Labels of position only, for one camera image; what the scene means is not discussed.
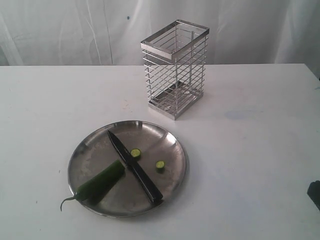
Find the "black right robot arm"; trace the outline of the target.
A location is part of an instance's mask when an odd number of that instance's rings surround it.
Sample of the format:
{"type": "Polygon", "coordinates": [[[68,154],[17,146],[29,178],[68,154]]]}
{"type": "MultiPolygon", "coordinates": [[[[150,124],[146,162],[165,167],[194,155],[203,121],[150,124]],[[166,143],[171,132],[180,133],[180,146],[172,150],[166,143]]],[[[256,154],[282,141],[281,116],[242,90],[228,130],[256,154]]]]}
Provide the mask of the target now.
{"type": "Polygon", "coordinates": [[[316,180],[310,183],[307,189],[307,195],[320,210],[320,181],[316,180]]]}

